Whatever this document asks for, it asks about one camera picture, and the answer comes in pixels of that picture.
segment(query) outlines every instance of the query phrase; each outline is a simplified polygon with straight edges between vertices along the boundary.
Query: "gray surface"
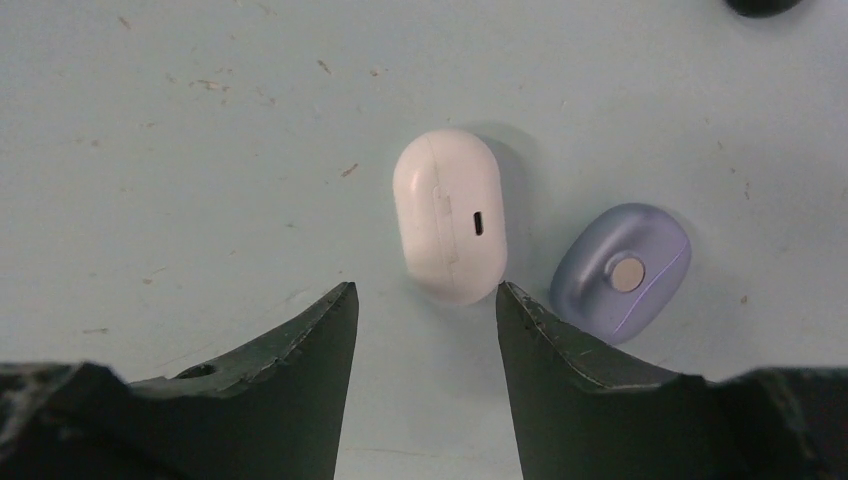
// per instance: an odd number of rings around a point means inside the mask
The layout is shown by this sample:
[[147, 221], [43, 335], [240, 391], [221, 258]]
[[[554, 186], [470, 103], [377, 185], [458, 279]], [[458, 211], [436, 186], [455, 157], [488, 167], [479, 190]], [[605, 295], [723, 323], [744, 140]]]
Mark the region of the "gray surface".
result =
[[392, 168], [450, 125], [499, 142], [538, 298], [641, 201], [694, 257], [627, 351], [848, 363], [848, 3], [265, 2], [0, 3], [4, 359], [171, 375], [355, 280], [338, 478], [519, 478], [492, 298], [437, 310], [404, 277]]

